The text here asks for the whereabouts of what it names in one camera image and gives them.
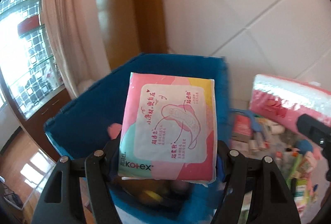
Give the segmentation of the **red white tissue pack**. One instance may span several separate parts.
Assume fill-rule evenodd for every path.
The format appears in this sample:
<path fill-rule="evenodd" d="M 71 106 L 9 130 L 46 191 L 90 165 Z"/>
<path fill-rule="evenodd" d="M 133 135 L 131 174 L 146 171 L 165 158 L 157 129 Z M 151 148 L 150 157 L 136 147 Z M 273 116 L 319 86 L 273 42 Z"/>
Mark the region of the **red white tissue pack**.
<path fill-rule="evenodd" d="M 310 83 L 258 74 L 254 78 L 250 111 L 298 133 L 297 118 L 307 114 L 330 126 L 330 91 Z"/>

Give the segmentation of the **pink Kotex pad package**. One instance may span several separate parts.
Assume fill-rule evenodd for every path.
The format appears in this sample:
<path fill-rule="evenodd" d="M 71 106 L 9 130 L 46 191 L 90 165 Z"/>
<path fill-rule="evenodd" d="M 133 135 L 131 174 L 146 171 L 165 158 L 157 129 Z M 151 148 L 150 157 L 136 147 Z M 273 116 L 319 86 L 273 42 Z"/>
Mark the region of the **pink Kotex pad package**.
<path fill-rule="evenodd" d="M 209 184 L 216 162 L 214 80 L 132 73 L 118 175 Z"/>

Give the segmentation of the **red white box left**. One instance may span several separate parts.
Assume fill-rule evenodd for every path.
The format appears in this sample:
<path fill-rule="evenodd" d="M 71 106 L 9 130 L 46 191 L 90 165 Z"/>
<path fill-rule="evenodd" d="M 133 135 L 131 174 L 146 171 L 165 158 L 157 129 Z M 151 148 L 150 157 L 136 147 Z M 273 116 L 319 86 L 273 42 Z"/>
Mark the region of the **red white box left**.
<path fill-rule="evenodd" d="M 233 133 L 235 136 L 249 139 L 252 135 L 250 119 L 246 116 L 236 114 L 233 125 Z"/>

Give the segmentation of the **blue plastic storage bin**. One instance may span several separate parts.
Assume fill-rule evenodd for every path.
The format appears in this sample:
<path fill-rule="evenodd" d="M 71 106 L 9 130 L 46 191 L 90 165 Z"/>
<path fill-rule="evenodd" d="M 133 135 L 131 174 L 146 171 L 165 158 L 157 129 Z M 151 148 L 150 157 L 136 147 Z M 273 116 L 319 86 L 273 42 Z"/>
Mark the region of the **blue plastic storage bin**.
<path fill-rule="evenodd" d="M 102 149 L 109 141 L 107 128 L 121 124 L 124 116 L 130 74 L 153 73 L 213 79 L 217 113 L 218 139 L 230 140 L 228 125 L 228 67 L 224 58 L 180 54 L 141 54 L 97 81 L 78 98 L 47 120 L 44 131 L 60 155 L 77 159 Z M 121 190 L 110 194 L 122 221 L 126 223 L 206 223 L 222 197 L 218 182 L 203 187 L 195 184 L 191 197 L 177 217 L 150 210 Z"/>

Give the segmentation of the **pink pig plush red dress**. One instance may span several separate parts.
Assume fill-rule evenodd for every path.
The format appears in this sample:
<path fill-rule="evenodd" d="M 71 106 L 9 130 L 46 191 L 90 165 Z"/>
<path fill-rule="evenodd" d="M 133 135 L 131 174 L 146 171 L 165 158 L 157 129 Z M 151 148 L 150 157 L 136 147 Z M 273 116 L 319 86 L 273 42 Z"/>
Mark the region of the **pink pig plush red dress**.
<path fill-rule="evenodd" d="M 120 134 L 122 130 L 122 125 L 118 123 L 113 123 L 107 128 L 108 136 L 111 140 L 116 139 Z"/>

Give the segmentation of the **brown bear plush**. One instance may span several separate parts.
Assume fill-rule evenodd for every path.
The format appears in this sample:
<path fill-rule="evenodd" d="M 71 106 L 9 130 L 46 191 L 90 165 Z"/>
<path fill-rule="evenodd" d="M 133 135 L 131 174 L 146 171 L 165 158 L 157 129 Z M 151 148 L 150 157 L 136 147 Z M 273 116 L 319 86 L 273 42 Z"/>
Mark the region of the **brown bear plush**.
<path fill-rule="evenodd" d="M 122 179 L 113 180 L 127 194 L 146 206 L 177 208 L 188 200 L 192 184 L 180 180 Z"/>

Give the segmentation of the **pink curtain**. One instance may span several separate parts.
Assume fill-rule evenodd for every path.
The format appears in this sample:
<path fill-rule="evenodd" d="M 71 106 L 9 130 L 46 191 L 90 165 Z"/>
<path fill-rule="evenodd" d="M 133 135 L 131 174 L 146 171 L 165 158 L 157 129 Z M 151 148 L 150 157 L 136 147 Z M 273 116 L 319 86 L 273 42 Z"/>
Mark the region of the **pink curtain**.
<path fill-rule="evenodd" d="M 42 0 L 42 14 L 64 85 L 77 98 L 110 73 L 96 0 Z"/>

